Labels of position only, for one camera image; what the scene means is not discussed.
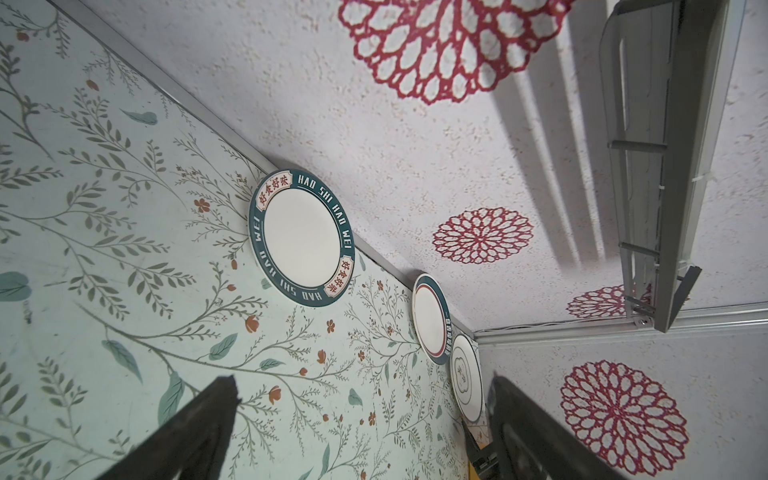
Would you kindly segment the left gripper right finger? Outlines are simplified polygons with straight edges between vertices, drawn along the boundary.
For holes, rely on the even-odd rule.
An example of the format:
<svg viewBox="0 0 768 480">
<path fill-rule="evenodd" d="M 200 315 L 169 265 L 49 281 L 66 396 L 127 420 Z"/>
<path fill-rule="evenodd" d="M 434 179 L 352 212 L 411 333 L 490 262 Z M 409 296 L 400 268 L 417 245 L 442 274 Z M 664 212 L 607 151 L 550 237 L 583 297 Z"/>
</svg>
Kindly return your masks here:
<svg viewBox="0 0 768 480">
<path fill-rule="evenodd" d="M 503 376 L 488 393 L 497 479 L 622 479 Z"/>
</svg>

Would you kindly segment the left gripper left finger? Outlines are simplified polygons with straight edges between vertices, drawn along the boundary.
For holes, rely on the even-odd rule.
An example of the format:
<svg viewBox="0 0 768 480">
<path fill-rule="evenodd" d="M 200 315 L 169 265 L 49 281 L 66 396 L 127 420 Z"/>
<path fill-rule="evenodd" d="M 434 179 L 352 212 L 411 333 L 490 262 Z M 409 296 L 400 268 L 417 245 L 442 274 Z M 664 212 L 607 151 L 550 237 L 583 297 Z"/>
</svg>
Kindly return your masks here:
<svg viewBox="0 0 768 480">
<path fill-rule="evenodd" d="M 236 380 L 220 376 L 124 459 L 108 479 L 217 479 L 240 398 Z"/>
</svg>

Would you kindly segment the white plate grey motif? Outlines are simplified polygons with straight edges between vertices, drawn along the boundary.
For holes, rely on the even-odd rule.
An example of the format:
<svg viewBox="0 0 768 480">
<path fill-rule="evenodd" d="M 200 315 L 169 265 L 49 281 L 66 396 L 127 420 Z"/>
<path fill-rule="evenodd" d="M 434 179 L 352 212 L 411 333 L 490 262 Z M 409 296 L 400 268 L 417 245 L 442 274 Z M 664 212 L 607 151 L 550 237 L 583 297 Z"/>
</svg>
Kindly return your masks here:
<svg viewBox="0 0 768 480">
<path fill-rule="evenodd" d="M 477 353 L 465 334 L 453 339 L 450 377 L 454 398 L 464 419 L 470 424 L 478 423 L 484 407 L 483 383 Z"/>
</svg>

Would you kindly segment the green rim plate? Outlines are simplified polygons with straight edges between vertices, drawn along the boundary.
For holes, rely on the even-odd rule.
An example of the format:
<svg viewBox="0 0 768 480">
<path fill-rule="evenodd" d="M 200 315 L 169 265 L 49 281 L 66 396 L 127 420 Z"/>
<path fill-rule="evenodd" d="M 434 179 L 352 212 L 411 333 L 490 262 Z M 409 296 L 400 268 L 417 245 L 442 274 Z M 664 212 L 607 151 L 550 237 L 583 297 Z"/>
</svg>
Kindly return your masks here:
<svg viewBox="0 0 768 480">
<path fill-rule="evenodd" d="M 446 364 L 451 355 L 452 322 L 446 298 L 438 282 L 422 273 L 415 281 L 411 313 L 421 348 L 437 365 Z"/>
<path fill-rule="evenodd" d="M 288 299 L 319 308 L 344 295 L 356 265 L 353 230 L 340 200 L 315 175 L 267 175 L 252 195 L 248 225 L 267 281 Z"/>
</svg>

